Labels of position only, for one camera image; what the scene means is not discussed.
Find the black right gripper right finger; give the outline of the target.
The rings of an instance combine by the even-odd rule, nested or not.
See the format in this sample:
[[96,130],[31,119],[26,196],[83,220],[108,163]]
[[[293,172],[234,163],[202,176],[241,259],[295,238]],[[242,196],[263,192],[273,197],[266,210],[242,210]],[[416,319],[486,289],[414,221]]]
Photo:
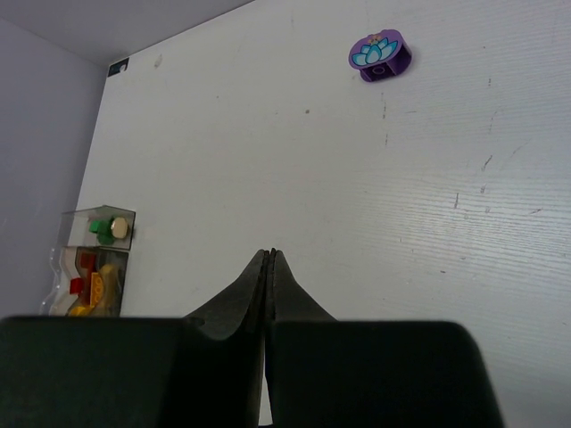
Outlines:
[[501,427],[476,341],[449,321],[339,321],[269,255],[266,378],[276,427]]

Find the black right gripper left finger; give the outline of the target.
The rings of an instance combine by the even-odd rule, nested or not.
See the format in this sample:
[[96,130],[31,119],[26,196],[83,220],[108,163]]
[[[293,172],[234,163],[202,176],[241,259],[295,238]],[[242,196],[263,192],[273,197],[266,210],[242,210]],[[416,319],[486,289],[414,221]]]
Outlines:
[[4,427],[254,427],[270,255],[185,317],[9,317]]

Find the yellow round decorated lego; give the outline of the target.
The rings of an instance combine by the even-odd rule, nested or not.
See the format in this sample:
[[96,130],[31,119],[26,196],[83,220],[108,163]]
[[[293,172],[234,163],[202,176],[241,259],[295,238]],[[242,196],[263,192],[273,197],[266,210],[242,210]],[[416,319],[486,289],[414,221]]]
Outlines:
[[68,317],[90,317],[94,311],[95,307],[94,306],[83,306],[83,305],[79,305],[76,306],[74,308],[71,308],[68,312],[67,312],[67,316]]

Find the red two-by-two lego brick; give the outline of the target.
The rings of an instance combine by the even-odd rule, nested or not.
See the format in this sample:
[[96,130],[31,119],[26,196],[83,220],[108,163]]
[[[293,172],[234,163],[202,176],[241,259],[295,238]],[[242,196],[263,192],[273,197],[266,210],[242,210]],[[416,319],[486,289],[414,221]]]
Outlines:
[[80,295],[85,287],[85,281],[82,277],[75,277],[70,280],[69,294]]

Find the purple round lego piece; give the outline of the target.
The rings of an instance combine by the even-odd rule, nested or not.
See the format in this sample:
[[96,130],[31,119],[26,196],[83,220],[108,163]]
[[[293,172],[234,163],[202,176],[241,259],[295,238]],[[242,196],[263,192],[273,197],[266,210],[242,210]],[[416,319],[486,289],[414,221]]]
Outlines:
[[349,65],[368,83],[400,76],[412,63],[412,52],[400,31],[383,29],[356,42]]

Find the yellow two-by-three lego brick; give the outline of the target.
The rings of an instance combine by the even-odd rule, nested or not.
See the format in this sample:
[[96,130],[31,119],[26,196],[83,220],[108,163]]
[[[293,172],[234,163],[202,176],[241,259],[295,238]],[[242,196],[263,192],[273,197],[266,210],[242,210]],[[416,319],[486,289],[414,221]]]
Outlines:
[[96,307],[102,301],[104,292],[105,285],[102,276],[98,272],[93,272],[91,274],[89,294],[89,305],[92,308]]

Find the small green lego brick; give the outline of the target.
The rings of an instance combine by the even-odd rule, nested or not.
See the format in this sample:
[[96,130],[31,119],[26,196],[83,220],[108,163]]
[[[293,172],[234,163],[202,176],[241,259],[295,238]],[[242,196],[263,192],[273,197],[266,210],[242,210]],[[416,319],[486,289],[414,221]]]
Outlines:
[[89,224],[88,231],[94,234],[97,242],[102,246],[111,246],[115,238],[112,235],[112,219],[97,219]]

